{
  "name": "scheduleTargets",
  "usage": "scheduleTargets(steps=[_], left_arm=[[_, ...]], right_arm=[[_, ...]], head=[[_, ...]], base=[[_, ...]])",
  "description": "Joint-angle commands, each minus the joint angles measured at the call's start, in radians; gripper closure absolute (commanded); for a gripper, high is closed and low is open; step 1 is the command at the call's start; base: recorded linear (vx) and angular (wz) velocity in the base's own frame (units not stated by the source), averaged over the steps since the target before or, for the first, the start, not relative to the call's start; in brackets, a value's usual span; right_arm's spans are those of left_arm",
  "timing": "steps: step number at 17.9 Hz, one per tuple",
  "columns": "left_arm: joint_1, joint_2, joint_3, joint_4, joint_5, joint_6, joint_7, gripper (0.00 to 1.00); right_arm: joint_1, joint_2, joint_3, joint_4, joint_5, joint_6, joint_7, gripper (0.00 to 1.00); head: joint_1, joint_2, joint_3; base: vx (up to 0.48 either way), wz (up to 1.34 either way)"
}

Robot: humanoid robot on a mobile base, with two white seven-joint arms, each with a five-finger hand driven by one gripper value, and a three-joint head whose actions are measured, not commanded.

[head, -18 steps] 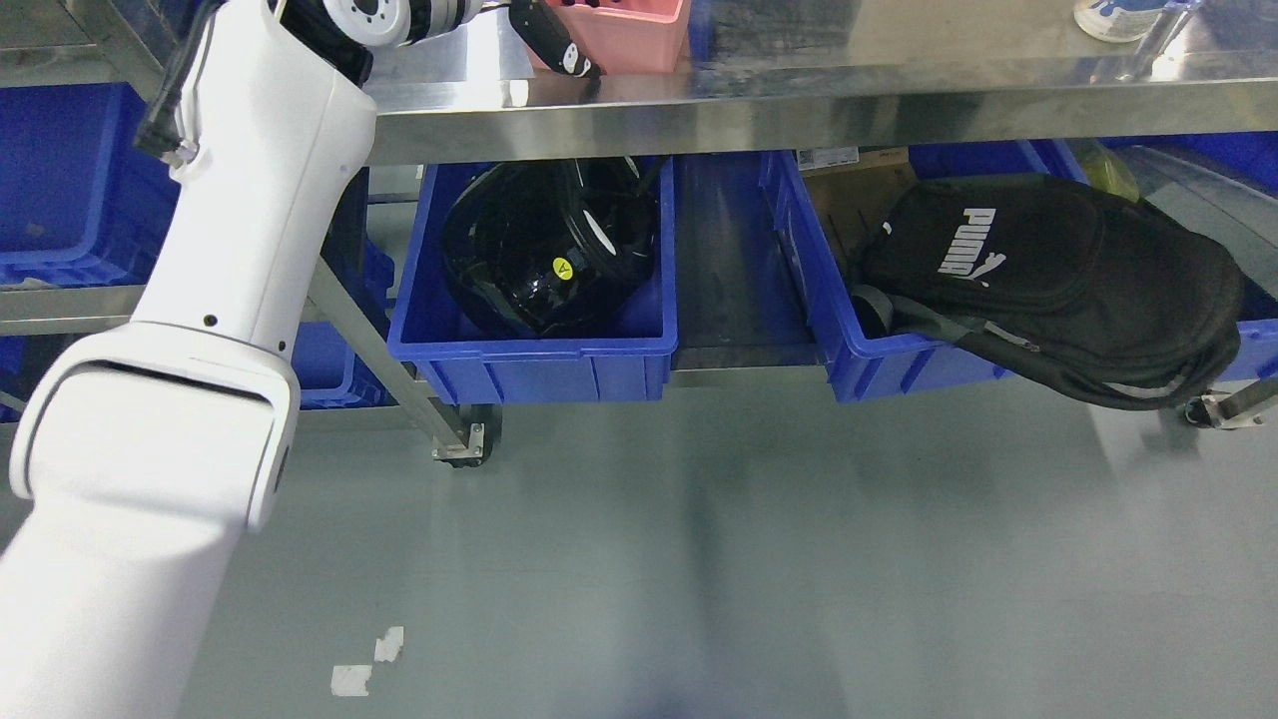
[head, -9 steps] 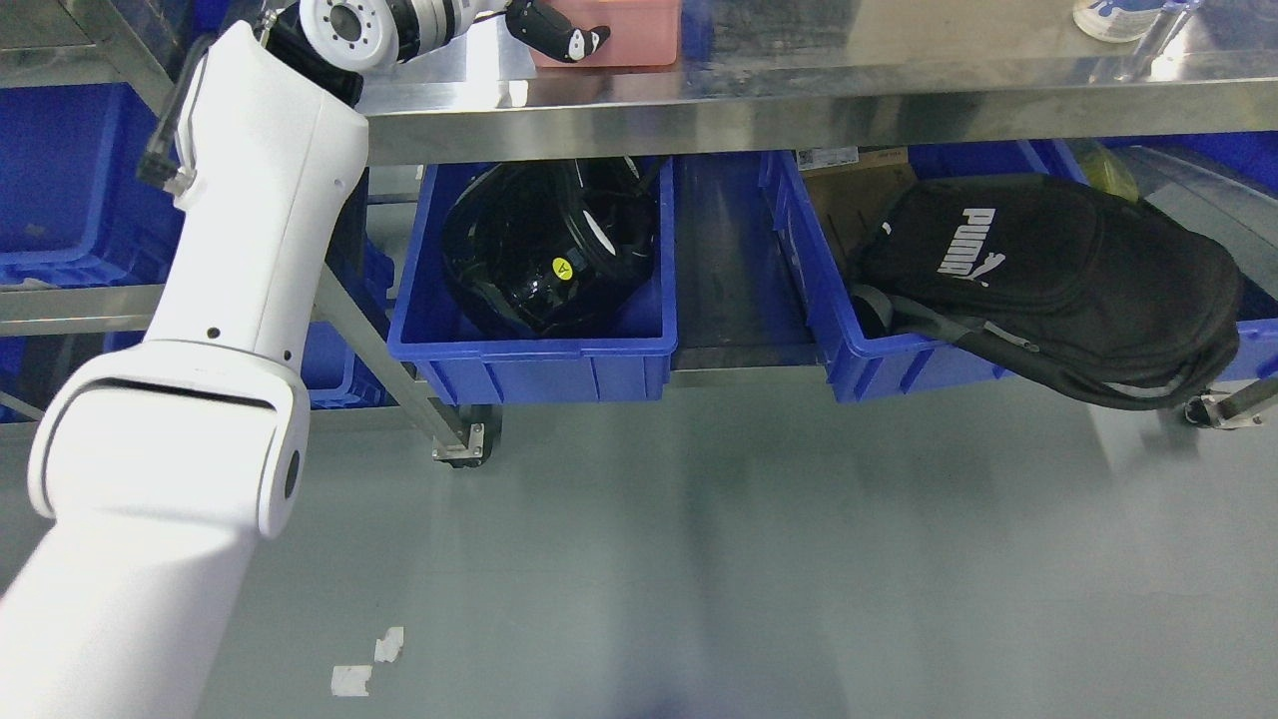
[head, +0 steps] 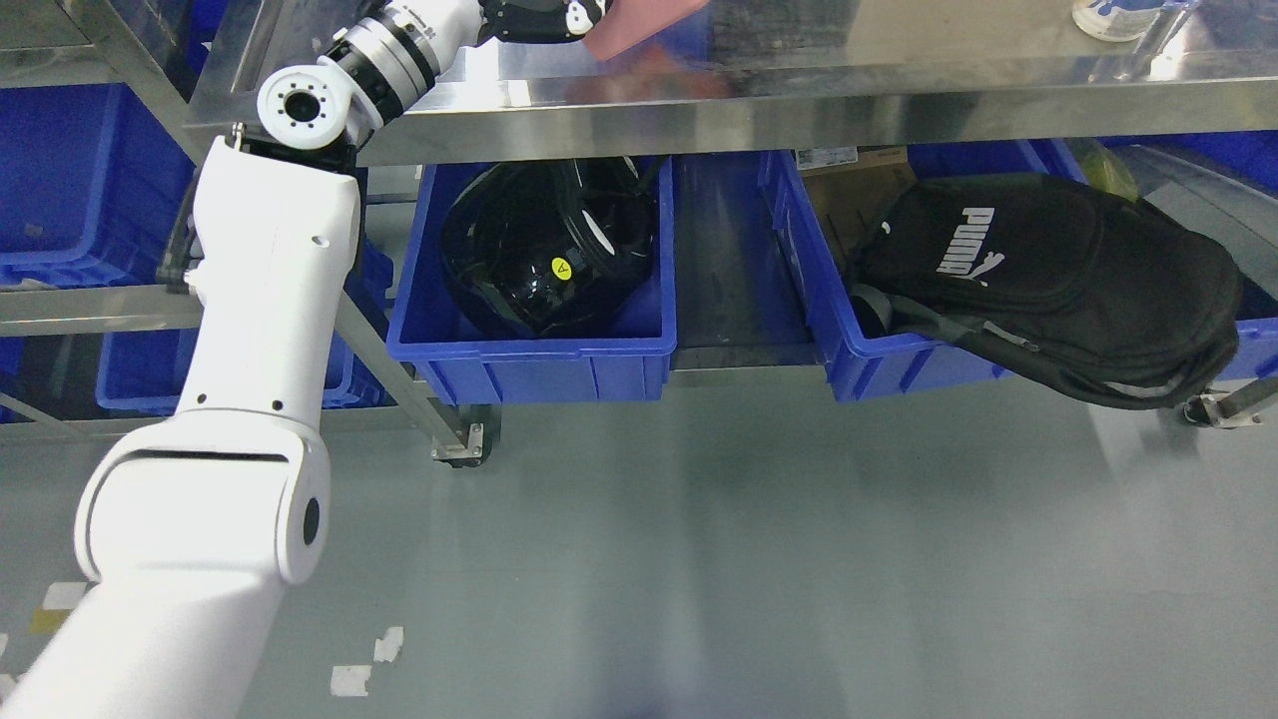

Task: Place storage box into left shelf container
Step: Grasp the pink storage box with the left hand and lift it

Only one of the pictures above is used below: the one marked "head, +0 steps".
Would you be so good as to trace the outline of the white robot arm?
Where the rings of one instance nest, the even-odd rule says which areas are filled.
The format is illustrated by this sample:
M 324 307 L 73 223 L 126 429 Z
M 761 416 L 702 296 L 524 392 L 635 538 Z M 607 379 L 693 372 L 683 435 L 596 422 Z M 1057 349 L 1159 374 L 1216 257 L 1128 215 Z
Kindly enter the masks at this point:
M 233 718 L 285 593 L 320 564 L 331 458 L 325 364 L 360 234 L 351 160 L 483 40 L 482 1 L 383 1 L 256 100 L 268 142 L 212 140 L 193 201 L 204 312 L 173 418 L 88 479 L 82 600 L 5 718 Z

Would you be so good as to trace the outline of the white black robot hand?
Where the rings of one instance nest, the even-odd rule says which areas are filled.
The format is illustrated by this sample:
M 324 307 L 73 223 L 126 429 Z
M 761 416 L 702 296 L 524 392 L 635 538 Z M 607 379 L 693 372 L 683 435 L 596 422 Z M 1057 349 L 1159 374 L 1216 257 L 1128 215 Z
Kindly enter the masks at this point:
M 612 1 L 479 1 L 481 43 L 571 43 L 588 34 L 610 11 Z

